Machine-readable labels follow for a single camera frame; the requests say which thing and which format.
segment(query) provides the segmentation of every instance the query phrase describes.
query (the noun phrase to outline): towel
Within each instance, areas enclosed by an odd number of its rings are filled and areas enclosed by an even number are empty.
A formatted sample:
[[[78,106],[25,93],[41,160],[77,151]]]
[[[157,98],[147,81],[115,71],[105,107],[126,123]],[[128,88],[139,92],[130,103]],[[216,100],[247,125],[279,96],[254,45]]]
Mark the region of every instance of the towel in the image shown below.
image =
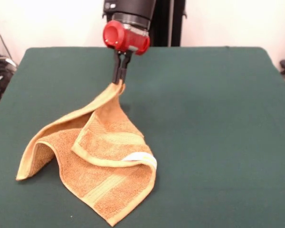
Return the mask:
[[[54,156],[61,181],[114,226],[152,191],[157,161],[122,111],[125,84],[111,83],[82,109],[41,129],[28,143],[16,180],[35,175]]]

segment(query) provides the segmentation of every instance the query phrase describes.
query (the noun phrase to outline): table surface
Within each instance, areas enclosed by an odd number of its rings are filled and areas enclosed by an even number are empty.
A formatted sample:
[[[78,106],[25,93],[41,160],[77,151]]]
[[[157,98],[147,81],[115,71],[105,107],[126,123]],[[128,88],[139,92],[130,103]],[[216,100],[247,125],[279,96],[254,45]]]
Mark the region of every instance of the table surface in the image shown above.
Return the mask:
[[[0,228],[107,228],[53,160],[16,182],[29,140],[110,83],[105,48],[29,49],[0,103]],[[122,107],[158,160],[120,228],[285,228],[285,82],[260,48],[151,48]]]

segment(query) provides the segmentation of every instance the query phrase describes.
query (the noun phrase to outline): white label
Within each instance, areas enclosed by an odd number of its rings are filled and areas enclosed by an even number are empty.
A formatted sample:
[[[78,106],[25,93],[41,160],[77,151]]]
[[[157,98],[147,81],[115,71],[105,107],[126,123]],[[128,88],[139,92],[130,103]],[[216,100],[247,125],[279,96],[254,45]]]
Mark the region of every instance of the white label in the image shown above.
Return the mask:
[[[148,162],[157,168],[157,161],[156,159],[149,153],[146,152],[134,152],[126,156],[122,161],[144,161]]]

